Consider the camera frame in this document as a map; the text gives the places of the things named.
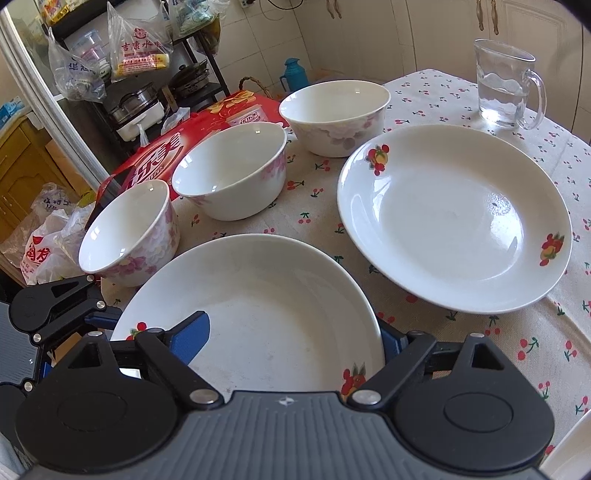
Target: cabinet door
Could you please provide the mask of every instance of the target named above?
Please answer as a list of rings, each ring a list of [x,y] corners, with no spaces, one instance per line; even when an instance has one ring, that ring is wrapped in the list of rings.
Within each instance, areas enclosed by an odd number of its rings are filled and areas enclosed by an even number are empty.
[[[18,218],[12,214],[4,203],[0,202],[0,242],[4,242],[18,224]]]
[[[326,0],[304,0],[294,10],[310,64],[314,69],[353,76],[350,35],[345,31],[343,20],[335,14],[333,0],[328,4],[335,18],[330,16]]]
[[[390,0],[339,0],[355,59],[353,76],[378,83],[404,75],[401,47]]]
[[[476,82],[473,43],[489,38],[488,1],[408,0],[417,69],[437,69]]]
[[[0,198],[19,220],[29,214],[44,183],[52,181],[68,186],[55,164],[51,163],[33,145],[29,145],[16,160],[0,163]]]
[[[490,0],[487,9],[491,9]],[[531,53],[548,96],[546,115],[571,130],[579,97],[583,57],[581,24],[554,0],[496,0],[498,31],[491,39]],[[528,106],[537,109],[537,94]]]

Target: plate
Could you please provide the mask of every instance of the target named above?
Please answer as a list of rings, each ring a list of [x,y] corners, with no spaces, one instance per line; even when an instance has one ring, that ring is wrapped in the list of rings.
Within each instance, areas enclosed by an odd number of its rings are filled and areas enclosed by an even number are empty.
[[[227,400],[234,390],[346,395],[384,366],[359,286],[297,240],[234,235],[183,253],[141,287],[112,340],[169,329],[197,310],[209,315],[210,336],[189,366]]]
[[[591,415],[584,414],[542,462],[542,473],[552,480],[584,478],[591,472],[590,438]]]
[[[497,137],[422,125],[380,135],[343,166],[342,222],[363,255],[425,300],[506,313],[566,269],[569,213],[548,175]]]

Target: pink floral bowl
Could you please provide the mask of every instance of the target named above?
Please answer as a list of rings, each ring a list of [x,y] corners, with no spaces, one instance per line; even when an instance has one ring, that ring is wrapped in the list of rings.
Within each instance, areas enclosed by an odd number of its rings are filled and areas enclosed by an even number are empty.
[[[264,210],[285,183],[287,133],[270,122],[223,130],[195,146],[174,170],[175,192],[217,220]]]
[[[179,240],[167,183],[145,181],[100,213],[82,240],[78,263],[89,274],[137,287],[172,260]]]
[[[391,95],[363,80],[316,83],[292,93],[279,106],[296,137],[322,157],[348,157],[384,131]]]

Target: clear plastic bag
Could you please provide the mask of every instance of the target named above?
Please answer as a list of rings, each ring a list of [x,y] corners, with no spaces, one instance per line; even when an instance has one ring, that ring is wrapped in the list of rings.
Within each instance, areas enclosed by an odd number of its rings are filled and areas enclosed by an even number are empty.
[[[67,215],[70,215],[75,206],[76,204],[68,198],[63,188],[52,182],[46,183],[39,195],[33,200],[31,213],[0,244],[0,252],[4,254],[11,264],[19,267],[25,254],[27,241],[33,230],[38,228],[51,212],[63,209]]]
[[[126,19],[107,2],[113,82],[169,67],[173,42],[166,30],[163,9],[164,3],[160,3],[160,11],[152,18]]]
[[[98,63],[82,60],[58,45],[51,28],[48,44],[49,65],[60,93],[68,100],[102,103],[106,92]]]
[[[172,0],[170,20],[173,24],[173,38],[185,38],[200,28],[212,23],[224,13],[230,0]]]

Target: tablecloth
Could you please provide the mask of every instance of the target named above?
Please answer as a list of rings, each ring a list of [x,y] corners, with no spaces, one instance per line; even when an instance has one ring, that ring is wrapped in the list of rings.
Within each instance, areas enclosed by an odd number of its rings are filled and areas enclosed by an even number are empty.
[[[549,452],[591,408],[591,148],[549,119],[532,131],[492,127],[478,114],[477,86],[437,70],[385,86],[392,101],[384,131],[440,122],[479,129],[519,148],[553,179],[569,209],[574,242],[567,271],[545,299],[518,312],[480,316],[445,310],[404,291],[363,257],[339,219],[336,188],[345,159],[309,153],[293,135],[287,145],[286,185],[263,212],[220,222],[187,199],[173,202],[181,228],[178,254],[237,233],[289,236],[334,258],[361,286],[376,315],[403,332],[424,330],[447,341],[462,341],[470,332],[490,336],[552,409],[556,429]],[[534,113],[527,115],[533,118]],[[120,307],[134,292],[103,286],[106,301]]]

